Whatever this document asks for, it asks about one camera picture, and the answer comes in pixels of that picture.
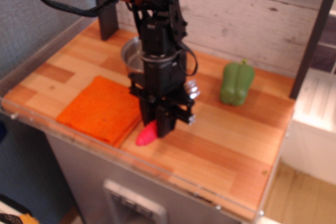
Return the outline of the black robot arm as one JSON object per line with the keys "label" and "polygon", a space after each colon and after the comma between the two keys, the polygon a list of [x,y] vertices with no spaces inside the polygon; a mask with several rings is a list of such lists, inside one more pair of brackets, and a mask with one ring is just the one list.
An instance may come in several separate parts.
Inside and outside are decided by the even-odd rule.
{"label": "black robot arm", "polygon": [[185,90],[189,47],[183,43],[187,22],[179,0],[121,0],[133,13],[142,45],[143,70],[129,74],[130,92],[139,98],[144,124],[156,122],[165,137],[177,120],[190,123],[193,100]]}

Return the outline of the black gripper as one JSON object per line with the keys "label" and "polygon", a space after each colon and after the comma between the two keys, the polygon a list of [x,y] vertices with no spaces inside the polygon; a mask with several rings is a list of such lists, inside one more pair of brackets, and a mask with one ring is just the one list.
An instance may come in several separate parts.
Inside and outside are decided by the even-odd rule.
{"label": "black gripper", "polygon": [[183,43],[185,21],[145,20],[139,25],[142,71],[131,71],[130,92],[140,102],[144,126],[157,121],[157,135],[165,137],[175,129],[176,120],[191,123],[194,101],[186,90],[186,78],[196,74],[186,69],[187,54]]}

